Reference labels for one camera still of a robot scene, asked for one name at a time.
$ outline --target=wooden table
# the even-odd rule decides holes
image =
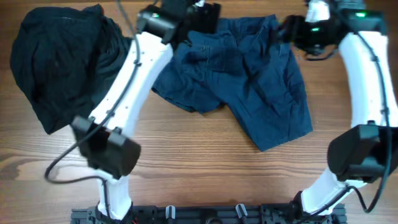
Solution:
[[[305,14],[302,0],[219,0],[223,17]],[[389,58],[394,83],[398,72],[398,13],[395,0],[367,1],[383,10],[389,23]],[[127,26],[112,1],[100,1],[106,16],[127,35]],[[98,201],[95,181],[51,185],[43,180],[50,161],[74,140],[69,127],[44,133],[9,68],[12,41],[24,16],[41,6],[83,9],[95,1],[2,0],[0,2],[0,223],[68,223],[71,208]],[[125,2],[132,20],[149,1]],[[193,206],[284,203],[311,185],[326,168],[329,142],[349,129],[350,96],[339,56],[306,62],[295,52],[307,86],[314,132],[296,141],[259,152],[225,108],[204,116],[183,111],[154,93],[146,101],[134,139],[143,148],[131,173],[135,205]],[[89,173],[78,152],[67,157],[57,178]],[[398,175],[391,175],[375,211],[365,215],[355,195],[346,204],[349,223],[398,223]],[[378,182],[361,189],[372,199]]]

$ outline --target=blue cloth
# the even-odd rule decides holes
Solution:
[[[215,34],[191,31],[152,90],[187,111],[227,104],[260,151],[312,131],[307,95],[289,44],[269,44],[275,15],[220,19]]]

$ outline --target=wooden surface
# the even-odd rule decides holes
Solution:
[[[70,128],[48,136],[9,69],[11,44],[24,16],[41,6],[83,9],[94,1],[3,0],[0,2],[0,223],[68,223],[71,208],[98,201],[95,181],[50,185],[43,173],[50,161],[73,143]],[[127,35],[113,2],[102,0],[106,16]],[[223,17],[303,14],[302,0],[219,0]],[[125,2],[132,20],[148,1]],[[389,61],[396,84],[398,15],[395,0],[367,1],[383,10],[389,23]],[[301,52],[295,52],[297,59]],[[340,57],[325,62],[298,61],[307,86],[314,132],[260,153],[229,109],[204,116],[187,113],[150,93],[138,122],[135,140],[143,148],[131,173],[135,205],[248,205],[289,202],[311,185],[326,164],[328,143],[349,129],[350,96]],[[57,178],[88,173],[75,151],[56,169]],[[378,183],[361,189],[369,203]],[[398,223],[398,175],[392,174],[375,211],[365,215],[355,195],[344,203],[349,223]]]

